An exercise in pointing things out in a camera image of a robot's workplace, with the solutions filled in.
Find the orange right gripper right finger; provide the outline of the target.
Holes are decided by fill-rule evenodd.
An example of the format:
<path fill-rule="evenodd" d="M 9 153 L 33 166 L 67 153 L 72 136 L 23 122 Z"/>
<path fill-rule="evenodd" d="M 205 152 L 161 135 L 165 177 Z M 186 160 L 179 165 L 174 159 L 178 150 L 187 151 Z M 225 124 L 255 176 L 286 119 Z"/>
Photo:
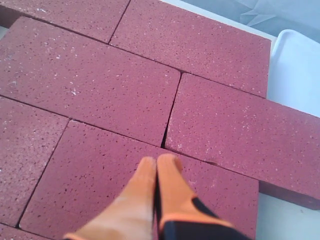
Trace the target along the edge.
<path fill-rule="evenodd" d="M 233 225 L 210 211 L 187 184 L 180 159 L 171 153 L 157 158 L 160 240 L 243 240 Z"/>

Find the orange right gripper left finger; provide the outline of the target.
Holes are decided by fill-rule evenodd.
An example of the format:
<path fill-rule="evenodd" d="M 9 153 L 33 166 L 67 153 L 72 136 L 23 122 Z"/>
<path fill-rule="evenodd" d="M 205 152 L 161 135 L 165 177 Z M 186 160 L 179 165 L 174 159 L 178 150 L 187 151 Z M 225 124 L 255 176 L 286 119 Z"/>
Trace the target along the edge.
<path fill-rule="evenodd" d="M 99 215 L 65 240 L 151 240 L 153 237 L 156 160 L 146 156 L 123 191 Z"/>

